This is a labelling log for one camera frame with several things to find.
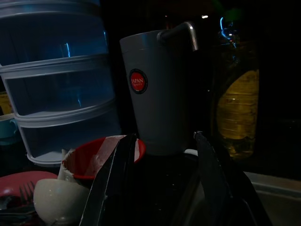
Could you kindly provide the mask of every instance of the metal sink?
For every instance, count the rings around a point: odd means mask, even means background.
[[[301,182],[246,173],[273,226],[301,226]],[[172,226],[206,226],[208,208],[203,187],[194,175],[184,193]]]

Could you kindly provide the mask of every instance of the stacked plastic drawer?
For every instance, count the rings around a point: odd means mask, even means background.
[[[97,0],[2,0],[0,75],[30,161],[121,133]]]

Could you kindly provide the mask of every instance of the white ceramic cup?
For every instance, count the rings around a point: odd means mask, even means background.
[[[69,181],[39,180],[33,202],[39,217],[49,225],[68,225],[80,221],[89,189]]]

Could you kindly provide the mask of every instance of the red plastic bowl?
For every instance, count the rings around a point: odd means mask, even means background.
[[[97,154],[100,146],[103,144],[106,138],[100,138],[84,144],[75,149],[70,157],[63,161],[63,166],[72,173],[73,178],[79,180],[94,180],[95,176],[85,176],[85,172],[90,164],[90,161],[94,155]],[[135,163],[139,162],[140,159],[145,155],[145,144],[143,141],[138,140],[139,146],[139,157]]]

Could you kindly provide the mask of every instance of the cooking oil bottle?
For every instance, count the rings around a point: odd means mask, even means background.
[[[239,9],[227,11],[214,48],[212,132],[233,158],[254,152],[259,93],[255,44],[241,35],[240,18]]]

